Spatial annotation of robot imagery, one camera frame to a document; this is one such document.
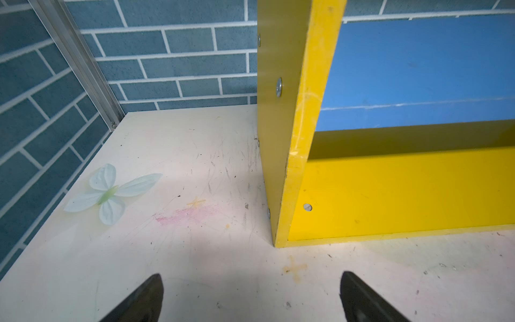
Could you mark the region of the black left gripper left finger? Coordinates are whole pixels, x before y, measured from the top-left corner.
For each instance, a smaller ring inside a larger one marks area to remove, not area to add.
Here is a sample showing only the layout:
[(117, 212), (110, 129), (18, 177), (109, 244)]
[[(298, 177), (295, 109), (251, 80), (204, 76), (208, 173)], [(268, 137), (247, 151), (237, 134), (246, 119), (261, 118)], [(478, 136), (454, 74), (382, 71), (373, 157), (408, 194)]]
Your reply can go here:
[(134, 292), (108, 313), (101, 322), (158, 321), (164, 297), (160, 274), (151, 275)]

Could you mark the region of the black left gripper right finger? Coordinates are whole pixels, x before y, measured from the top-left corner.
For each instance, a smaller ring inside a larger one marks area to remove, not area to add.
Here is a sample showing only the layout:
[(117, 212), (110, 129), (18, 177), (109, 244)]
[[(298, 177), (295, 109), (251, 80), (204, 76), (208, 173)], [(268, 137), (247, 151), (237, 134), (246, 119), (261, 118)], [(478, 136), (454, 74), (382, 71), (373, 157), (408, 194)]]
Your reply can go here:
[(353, 272), (343, 272), (339, 296), (347, 321), (409, 321)]

